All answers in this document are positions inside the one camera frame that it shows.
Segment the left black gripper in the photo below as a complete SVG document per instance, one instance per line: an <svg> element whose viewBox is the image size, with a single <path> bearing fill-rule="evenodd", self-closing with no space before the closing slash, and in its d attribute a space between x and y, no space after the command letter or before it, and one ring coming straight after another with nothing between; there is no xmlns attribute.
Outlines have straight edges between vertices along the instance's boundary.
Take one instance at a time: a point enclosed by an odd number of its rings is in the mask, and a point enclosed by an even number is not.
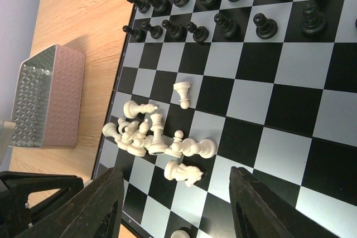
<svg viewBox="0 0 357 238"><path fill-rule="evenodd" d="M15 237L84 188L75 175L1 172L1 237Z"/></svg>

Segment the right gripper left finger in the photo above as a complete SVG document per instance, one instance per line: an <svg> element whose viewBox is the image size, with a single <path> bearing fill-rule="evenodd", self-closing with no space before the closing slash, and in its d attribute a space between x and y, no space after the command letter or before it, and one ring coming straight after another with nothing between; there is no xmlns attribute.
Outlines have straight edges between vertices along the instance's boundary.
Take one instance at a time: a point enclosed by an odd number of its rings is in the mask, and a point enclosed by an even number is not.
<svg viewBox="0 0 357 238"><path fill-rule="evenodd" d="M110 168L19 237L118 237L123 200L122 169Z"/></svg>

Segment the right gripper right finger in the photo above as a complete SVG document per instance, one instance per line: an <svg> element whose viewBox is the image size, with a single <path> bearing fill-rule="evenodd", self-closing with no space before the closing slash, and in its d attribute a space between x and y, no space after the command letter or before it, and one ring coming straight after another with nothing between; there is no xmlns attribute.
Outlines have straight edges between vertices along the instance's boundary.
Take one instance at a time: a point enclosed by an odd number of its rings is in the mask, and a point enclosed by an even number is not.
<svg viewBox="0 0 357 238"><path fill-rule="evenodd" d="M236 237L334 237L243 167L231 167L229 195Z"/></svg>

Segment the white corner rook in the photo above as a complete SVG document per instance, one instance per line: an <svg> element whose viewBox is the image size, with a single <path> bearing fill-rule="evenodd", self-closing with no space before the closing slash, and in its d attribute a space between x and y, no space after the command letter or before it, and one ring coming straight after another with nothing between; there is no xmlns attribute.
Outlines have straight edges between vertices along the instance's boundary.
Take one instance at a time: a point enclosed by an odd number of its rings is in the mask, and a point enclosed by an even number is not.
<svg viewBox="0 0 357 238"><path fill-rule="evenodd" d="M176 230L171 234L170 238L190 238L190 235L184 230Z"/></svg>

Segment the white rook piece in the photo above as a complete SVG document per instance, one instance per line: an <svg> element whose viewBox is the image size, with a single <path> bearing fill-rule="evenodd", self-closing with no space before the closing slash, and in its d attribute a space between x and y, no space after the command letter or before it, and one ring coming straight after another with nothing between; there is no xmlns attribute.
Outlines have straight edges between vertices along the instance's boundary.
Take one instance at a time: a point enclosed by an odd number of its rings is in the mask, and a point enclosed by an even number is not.
<svg viewBox="0 0 357 238"><path fill-rule="evenodd" d="M210 139L203 139L197 143L191 138L186 138L182 142L182 148L184 156L187 157L198 154L202 158L208 159L213 157L216 153L216 145Z"/></svg>

